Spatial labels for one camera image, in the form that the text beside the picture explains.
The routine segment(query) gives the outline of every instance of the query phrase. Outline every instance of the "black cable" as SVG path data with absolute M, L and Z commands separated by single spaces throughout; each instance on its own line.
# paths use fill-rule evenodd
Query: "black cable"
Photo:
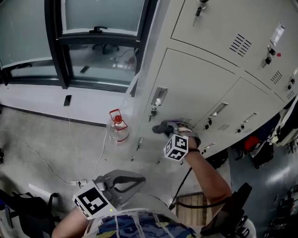
M 173 198 L 173 200 L 172 200 L 172 203 L 169 205 L 169 209 L 170 209 L 170 210 L 173 210 L 174 207 L 175 207 L 176 205 L 180 205 L 180 206 L 183 206 L 183 207 L 186 207 L 186 208 L 200 209 L 200 208 L 209 208 L 209 207 L 219 206 L 219 205 L 222 205 L 222 204 L 226 203 L 226 201 L 227 201 L 229 198 L 225 198 L 224 200 L 219 201 L 219 202 L 217 202 L 217 203 L 213 203 L 213 204 L 210 204 L 210 205 L 203 205 L 203 206 L 186 205 L 186 204 L 181 203 L 181 202 L 175 202 L 175 203 L 173 203 L 173 202 L 175 201 L 175 199 L 176 199 L 176 197 L 177 197 L 177 195 L 178 195 L 178 193 L 179 193 L 179 191 L 180 191 L 182 185 L 184 184 L 186 178 L 188 177 L 190 171 L 192 171 L 192 168 L 190 168 L 190 169 L 188 170 L 187 174 L 185 175 L 184 179 L 182 180 L 182 182 L 181 182 L 181 184 L 180 184 L 180 186 L 179 186 L 179 188 L 178 188 L 178 190 L 177 190 L 177 192 L 176 192 L 176 195 L 174 196 L 174 198 Z
M 174 196 L 174 198 L 173 198 L 173 200 L 172 200 L 172 203 L 169 205 L 169 209 L 170 209 L 170 210 L 173 210 L 174 207 L 176 206 L 176 205 L 173 204 L 173 202 L 175 201 L 175 199 L 176 199 L 176 197 L 177 197 L 177 195 L 178 195 L 178 193 L 179 193 L 179 191 L 180 191 L 182 185 L 184 184 L 184 182 L 185 182 L 187 176 L 189 175 L 190 171 L 192 171 L 192 168 L 190 168 L 190 169 L 188 170 L 187 174 L 185 175 L 184 179 L 182 180 L 182 183 L 180 184 L 180 186 L 179 186 L 179 188 L 178 188 L 178 190 L 177 190 L 177 192 L 176 192 L 176 195 Z
M 123 57 L 123 55 L 125 55 L 130 50 L 134 50 L 134 49 L 128 49 L 128 50 L 126 50 L 122 55 L 118 55 L 118 56 L 114 57 L 114 60 L 116 60 L 117 58 L 120 58 L 121 59 Z
M 224 203 L 226 203 L 228 201 L 230 197 L 227 197 L 225 198 L 224 200 L 221 200 L 220 202 L 217 202 L 217 203 L 213 203 L 213 204 L 210 204 L 210 205 L 203 205 L 203 206 L 192 206 L 192 205 L 186 205 L 184 203 L 181 203 L 181 202 L 175 202 L 173 205 L 180 205 L 180 206 L 184 206 L 186 208 L 194 208 L 194 209 L 199 209 L 199 208 L 209 208 L 209 207 L 215 207 L 215 206 L 219 206 L 219 205 L 222 205 Z

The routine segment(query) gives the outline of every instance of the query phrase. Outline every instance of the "red bottle cap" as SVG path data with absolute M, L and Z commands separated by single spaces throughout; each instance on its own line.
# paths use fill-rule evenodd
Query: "red bottle cap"
M 120 116 L 120 115 L 115 116 L 114 122 L 118 123 L 118 124 L 121 123 L 122 122 L 122 116 Z

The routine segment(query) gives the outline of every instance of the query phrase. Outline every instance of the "plastic water bottle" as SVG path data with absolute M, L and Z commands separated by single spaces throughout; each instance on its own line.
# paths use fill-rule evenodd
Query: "plastic water bottle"
M 121 144 L 129 136 L 129 127 L 123 120 L 119 109 L 109 112 L 111 120 L 107 123 L 107 132 L 110 141 L 115 144 Z

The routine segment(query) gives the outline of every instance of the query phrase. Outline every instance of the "dark floor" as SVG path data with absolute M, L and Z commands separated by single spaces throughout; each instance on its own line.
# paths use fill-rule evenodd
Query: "dark floor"
M 273 160 L 258 170 L 250 157 L 235 161 L 233 155 L 231 151 L 232 189 L 237 191 L 245 182 L 252 186 L 244 210 L 256 227 L 257 237 L 264 237 L 264 232 L 277 214 L 278 201 L 292 186 L 298 184 L 298 154 L 288 154 L 286 147 L 277 147 Z

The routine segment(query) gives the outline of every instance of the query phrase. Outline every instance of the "black and white marker cube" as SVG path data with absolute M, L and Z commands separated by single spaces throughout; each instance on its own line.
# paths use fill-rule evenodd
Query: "black and white marker cube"
M 188 152 L 188 137 L 174 134 L 163 149 L 164 156 L 176 161 L 182 160 Z
M 73 201 L 88 220 L 117 211 L 93 181 L 87 183 L 74 194 Z

